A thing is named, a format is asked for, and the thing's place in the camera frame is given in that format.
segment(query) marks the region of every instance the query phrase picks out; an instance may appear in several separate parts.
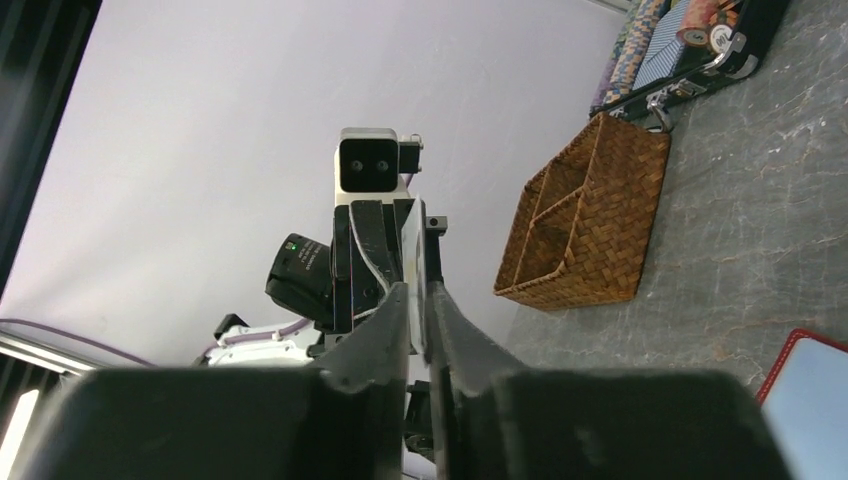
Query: woven basket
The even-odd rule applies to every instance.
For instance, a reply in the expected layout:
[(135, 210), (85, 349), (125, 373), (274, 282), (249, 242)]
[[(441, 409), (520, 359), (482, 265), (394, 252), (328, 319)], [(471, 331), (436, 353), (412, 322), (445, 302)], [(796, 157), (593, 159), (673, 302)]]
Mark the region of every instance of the woven basket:
[(670, 143), (596, 115), (524, 186), (495, 295), (539, 310), (633, 298)]

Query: black suitcase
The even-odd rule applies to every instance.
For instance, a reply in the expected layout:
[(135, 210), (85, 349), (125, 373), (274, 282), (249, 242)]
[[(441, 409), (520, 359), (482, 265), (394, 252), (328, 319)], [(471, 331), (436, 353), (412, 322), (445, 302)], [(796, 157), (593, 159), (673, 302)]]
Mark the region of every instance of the black suitcase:
[(733, 7), (738, 20), (726, 52), (716, 55), (705, 48), (686, 47), (671, 76), (595, 107), (590, 115), (607, 112), (632, 121), (653, 113), (664, 130), (671, 130), (668, 107), (724, 88), (757, 71), (788, 6), (789, 0), (738, 3)]

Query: white wall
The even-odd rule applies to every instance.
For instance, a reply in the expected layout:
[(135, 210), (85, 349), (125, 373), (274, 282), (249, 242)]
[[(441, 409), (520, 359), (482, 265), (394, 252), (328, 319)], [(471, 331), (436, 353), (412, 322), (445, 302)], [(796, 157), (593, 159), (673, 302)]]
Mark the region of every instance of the white wall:
[(290, 232), (329, 241), (339, 130), (388, 126), (424, 137), (412, 190), (449, 216), (448, 287), (503, 341), (519, 191), (585, 123), (622, 21), (583, 0), (107, 0), (0, 316), (162, 363), (231, 311), (293, 320), (271, 260)]

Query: red trim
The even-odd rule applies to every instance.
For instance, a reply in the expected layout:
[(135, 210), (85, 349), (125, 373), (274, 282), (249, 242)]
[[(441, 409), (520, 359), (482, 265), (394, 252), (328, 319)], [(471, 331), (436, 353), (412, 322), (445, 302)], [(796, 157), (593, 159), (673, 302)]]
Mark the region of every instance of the red trim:
[(774, 381), (777, 380), (777, 375), (783, 368), (783, 364), (786, 363), (786, 359), (789, 358), (789, 354), (792, 352), (792, 348), (795, 346), (795, 343), (802, 338), (811, 338), (817, 342), (821, 342), (833, 348), (838, 348), (839, 350), (848, 353), (848, 345), (839, 343), (832, 338), (827, 338), (804, 328), (796, 328), (795, 330), (792, 330), (792, 333), (789, 334), (789, 338), (786, 339), (786, 343), (783, 345), (783, 349), (780, 350), (780, 355), (777, 356), (777, 361), (774, 362), (774, 365), (771, 367), (771, 370), (766, 377), (766, 381), (763, 382), (763, 386), (760, 387), (760, 391), (757, 392), (757, 401), (760, 402), (760, 404), (766, 400), (768, 392), (771, 390), (772, 385), (774, 385)]

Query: fluorescent light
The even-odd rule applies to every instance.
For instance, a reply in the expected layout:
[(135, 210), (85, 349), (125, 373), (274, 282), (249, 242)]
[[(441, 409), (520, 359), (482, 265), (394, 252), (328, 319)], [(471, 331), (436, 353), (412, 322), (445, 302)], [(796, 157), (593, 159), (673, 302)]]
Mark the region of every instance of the fluorescent light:
[(38, 390), (30, 390), (18, 398), (18, 404), (12, 414), (12, 421), (9, 422), (9, 428), (3, 437), (3, 444), (0, 445), (0, 479), (2, 480), (9, 478), (9, 474), (12, 472), (12, 464), (15, 463), (15, 457), (18, 456), (18, 449), (21, 448), (27, 425), (29, 425), (32, 412), (35, 410), (38, 393)]

